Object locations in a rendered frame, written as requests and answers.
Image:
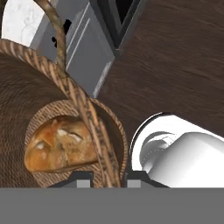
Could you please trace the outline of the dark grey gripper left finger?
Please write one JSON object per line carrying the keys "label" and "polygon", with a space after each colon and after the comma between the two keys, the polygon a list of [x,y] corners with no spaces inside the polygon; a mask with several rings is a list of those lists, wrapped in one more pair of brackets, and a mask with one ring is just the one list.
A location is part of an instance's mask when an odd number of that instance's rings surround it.
{"label": "dark grey gripper left finger", "polygon": [[57,184],[50,185],[50,188],[91,188],[94,186],[93,177],[94,174],[91,171],[73,171],[68,179]]}

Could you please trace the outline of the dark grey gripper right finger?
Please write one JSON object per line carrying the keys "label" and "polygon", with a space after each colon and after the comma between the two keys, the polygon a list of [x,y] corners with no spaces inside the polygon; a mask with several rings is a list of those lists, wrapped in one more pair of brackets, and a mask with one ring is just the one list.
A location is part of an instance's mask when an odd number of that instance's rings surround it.
{"label": "dark grey gripper right finger", "polygon": [[131,171],[126,174],[127,180],[141,180],[151,186],[158,188],[167,188],[167,185],[163,185],[155,180],[152,180],[146,171]]}

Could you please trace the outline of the brown woven wicker basket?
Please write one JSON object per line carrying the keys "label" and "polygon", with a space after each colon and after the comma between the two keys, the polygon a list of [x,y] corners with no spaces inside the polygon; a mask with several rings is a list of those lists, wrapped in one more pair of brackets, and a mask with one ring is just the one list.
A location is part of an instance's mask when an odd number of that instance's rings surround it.
{"label": "brown woven wicker basket", "polygon": [[[33,0],[56,31],[57,59],[2,38],[0,27],[0,187],[47,188],[72,172],[90,171],[95,188],[123,186],[128,143],[122,123],[91,98],[66,71],[66,36],[49,0]],[[79,117],[94,144],[97,161],[61,172],[30,172],[25,149],[35,130],[56,116]]]}

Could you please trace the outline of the golden brown bread loaf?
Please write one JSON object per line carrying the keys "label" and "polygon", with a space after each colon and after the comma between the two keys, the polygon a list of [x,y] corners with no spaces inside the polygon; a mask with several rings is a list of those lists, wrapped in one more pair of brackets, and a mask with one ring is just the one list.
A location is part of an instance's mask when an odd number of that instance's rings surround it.
{"label": "golden brown bread loaf", "polygon": [[59,115],[35,130],[26,146],[24,165],[29,172],[63,172],[97,161],[85,123]]}

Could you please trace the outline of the white rounded cylinder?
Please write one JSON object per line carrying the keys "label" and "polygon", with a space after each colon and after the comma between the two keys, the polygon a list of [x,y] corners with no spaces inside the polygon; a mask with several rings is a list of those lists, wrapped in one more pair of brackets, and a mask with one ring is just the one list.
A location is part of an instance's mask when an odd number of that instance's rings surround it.
{"label": "white rounded cylinder", "polygon": [[224,136],[157,113],[132,137],[130,170],[156,187],[224,188]]}

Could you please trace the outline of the grey metal appliance, dark window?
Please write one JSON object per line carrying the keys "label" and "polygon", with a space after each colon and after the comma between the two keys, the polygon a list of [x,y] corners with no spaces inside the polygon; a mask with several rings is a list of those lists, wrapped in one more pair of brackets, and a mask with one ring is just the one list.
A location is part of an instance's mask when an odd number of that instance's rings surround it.
{"label": "grey metal appliance, dark window", "polygon": [[66,31],[66,70],[96,97],[146,0],[51,0]]}

